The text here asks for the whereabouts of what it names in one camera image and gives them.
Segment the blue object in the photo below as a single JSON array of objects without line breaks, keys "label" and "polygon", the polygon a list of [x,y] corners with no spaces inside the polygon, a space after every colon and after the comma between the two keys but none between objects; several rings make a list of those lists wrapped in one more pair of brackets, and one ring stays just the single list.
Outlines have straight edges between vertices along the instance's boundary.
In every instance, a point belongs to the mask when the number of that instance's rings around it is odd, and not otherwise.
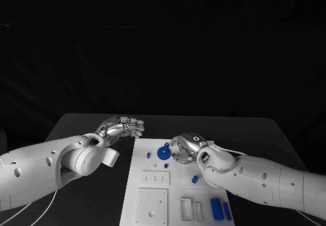
[{"label": "blue object", "polygon": [[192,178],[192,183],[194,184],[196,181],[197,181],[197,176],[193,176],[193,178]]},{"label": "blue object", "polygon": [[168,143],[164,143],[164,147],[157,150],[157,156],[161,160],[167,160],[171,156],[171,151],[168,149]]},{"label": "blue object", "polygon": [[230,218],[230,213],[229,213],[229,206],[228,206],[228,203],[223,202],[223,203],[222,203],[222,206],[223,206],[223,211],[225,211],[226,219],[228,219],[228,220],[232,220],[232,218]]},{"label": "blue object", "polygon": [[213,219],[217,221],[223,220],[222,206],[220,206],[219,199],[210,199],[210,205],[212,205]]}]

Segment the blue cylinder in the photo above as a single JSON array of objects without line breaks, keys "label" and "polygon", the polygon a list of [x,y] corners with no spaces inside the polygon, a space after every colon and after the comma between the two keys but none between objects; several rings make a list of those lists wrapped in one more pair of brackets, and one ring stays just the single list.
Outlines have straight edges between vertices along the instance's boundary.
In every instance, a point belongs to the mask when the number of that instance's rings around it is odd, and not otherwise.
[{"label": "blue cylinder", "polygon": [[223,220],[222,206],[220,206],[219,199],[210,199],[210,205],[212,205],[213,219],[217,221]]},{"label": "blue cylinder", "polygon": [[229,206],[228,206],[228,203],[223,202],[223,203],[222,203],[222,206],[223,206],[223,211],[225,211],[226,219],[228,219],[228,220],[232,220],[232,218],[230,218],[230,213],[229,213]]},{"label": "blue cylinder", "polygon": [[197,176],[193,176],[193,178],[192,178],[192,183],[194,184],[196,181],[197,181]]}]

